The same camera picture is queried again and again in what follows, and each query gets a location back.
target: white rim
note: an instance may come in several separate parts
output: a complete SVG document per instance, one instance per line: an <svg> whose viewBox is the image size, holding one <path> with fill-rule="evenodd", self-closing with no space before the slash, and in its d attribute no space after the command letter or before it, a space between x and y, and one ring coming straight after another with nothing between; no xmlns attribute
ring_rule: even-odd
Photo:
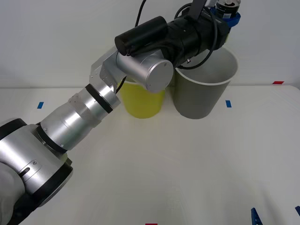
<svg viewBox="0 0 300 225"><path fill-rule="evenodd" d="M239 61L238 61L238 58L235 56L235 54L230 51L227 47L222 47L224 49L226 49L228 52L230 52L230 54L234 57L234 59L236 60L237 62L237 69L236 69L236 72L235 74L229 78L228 80L226 81L223 81L223 82L220 82L220 83L203 83L203 82L199 82L199 81L195 81L195 80L192 80L191 78L188 78L187 76L185 76L182 72L179 71L178 68L176 68L176 71L180 74L180 76L184 77L185 79L187 79L188 81L190 82L193 82L193 83L197 83L197 84L201 84L201 85L205 85L205 86L217 86L217 85L222 85L222 84L225 84L225 83L228 83L230 82L238 73L239 71Z"/></svg>

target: black cable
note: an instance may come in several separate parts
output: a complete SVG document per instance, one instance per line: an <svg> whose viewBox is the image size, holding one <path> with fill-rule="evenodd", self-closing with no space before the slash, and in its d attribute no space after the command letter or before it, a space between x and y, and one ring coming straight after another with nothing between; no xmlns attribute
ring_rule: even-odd
<svg viewBox="0 0 300 225"><path fill-rule="evenodd" d="M184 9L187 8L187 7L190 7L191 5L192 5L192 3L188 3L188 4L185 4L184 6L182 6L180 9L178 9L177 13L175 14L174 19L176 19L176 18L178 17L179 13L180 13L182 10L184 10Z"/></svg>
<svg viewBox="0 0 300 225"><path fill-rule="evenodd" d="M142 13L142 10L143 10L143 7L144 7L145 3L146 3L146 0L143 0L142 3L141 3L140 10L139 10L139 13L137 15L136 22L135 22L135 27L137 27L139 25L139 21L140 21L140 18L141 18L141 13ZM118 86L118 88L116 90L116 93L119 92L119 90L123 86L125 80L126 80L126 76L123 78L123 80L121 81L120 85Z"/></svg>
<svg viewBox="0 0 300 225"><path fill-rule="evenodd" d="M209 8L204 7L204 9L210 14L210 17L211 17L211 20L212 20L212 23L213 23L213 26L214 26L214 41L212 43L212 47L210 48L210 52L207 54L207 56L205 57L205 59L203 59L203 61L200 62L199 64L197 64L195 66L192 66L192 67L178 66L179 69L190 70L190 69L196 69L196 68L202 66L209 59L209 57L211 56L211 54L213 53L213 51L214 51L214 49L216 47L217 39L218 39L217 21L216 21L216 18L214 16L214 14L210 11Z"/></svg>
<svg viewBox="0 0 300 225"><path fill-rule="evenodd" d="M142 1L142 4L141 4L141 6L140 6L139 13L138 13L137 18L136 18L135 27L137 27L137 26L139 25L139 21L140 21L140 18L141 18L141 13L142 13L143 7L144 7L144 5L145 5L145 2L146 2L146 0L143 0L143 1Z"/></svg>

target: gray cup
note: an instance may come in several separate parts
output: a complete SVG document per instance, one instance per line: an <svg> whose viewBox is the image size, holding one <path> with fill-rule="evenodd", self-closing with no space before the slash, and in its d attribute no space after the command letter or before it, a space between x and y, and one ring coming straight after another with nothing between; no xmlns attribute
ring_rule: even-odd
<svg viewBox="0 0 300 225"><path fill-rule="evenodd" d="M198 64L207 53L204 51L183 66ZM196 69L176 68L173 101L177 111L190 119L206 117L237 71L236 57L225 48L214 51L206 63Z"/></svg>

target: white backdrop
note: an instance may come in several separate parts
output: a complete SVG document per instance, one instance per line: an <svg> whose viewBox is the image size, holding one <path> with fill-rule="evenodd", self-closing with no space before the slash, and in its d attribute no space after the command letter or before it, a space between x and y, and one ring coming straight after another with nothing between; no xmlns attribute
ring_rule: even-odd
<svg viewBox="0 0 300 225"><path fill-rule="evenodd" d="M171 21L183 0L148 0L141 22ZM132 28L141 0L0 1L0 87L82 87L90 66ZM235 84L300 83L299 0L242 0L226 46Z"/></svg>

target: yellow cup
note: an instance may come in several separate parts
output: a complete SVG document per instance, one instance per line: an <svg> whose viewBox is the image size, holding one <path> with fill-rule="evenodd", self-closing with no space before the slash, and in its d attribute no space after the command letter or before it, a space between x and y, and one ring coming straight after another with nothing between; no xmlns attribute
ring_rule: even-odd
<svg viewBox="0 0 300 225"><path fill-rule="evenodd" d="M165 91L151 93L133 80L126 79L120 89L127 112L139 119L146 119L156 115L163 104Z"/></svg>

